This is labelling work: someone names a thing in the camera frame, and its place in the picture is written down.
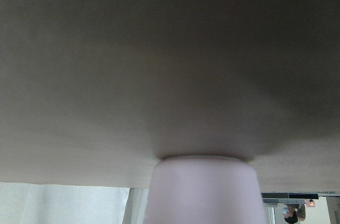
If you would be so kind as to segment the pink cup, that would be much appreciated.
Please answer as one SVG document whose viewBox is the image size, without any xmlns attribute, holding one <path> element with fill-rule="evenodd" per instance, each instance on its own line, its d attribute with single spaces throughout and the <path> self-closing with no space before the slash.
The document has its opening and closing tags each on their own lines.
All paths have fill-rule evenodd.
<svg viewBox="0 0 340 224">
<path fill-rule="evenodd" d="M 153 170 L 145 223 L 266 223 L 256 171 L 225 157 L 185 156 Z"/>
</svg>

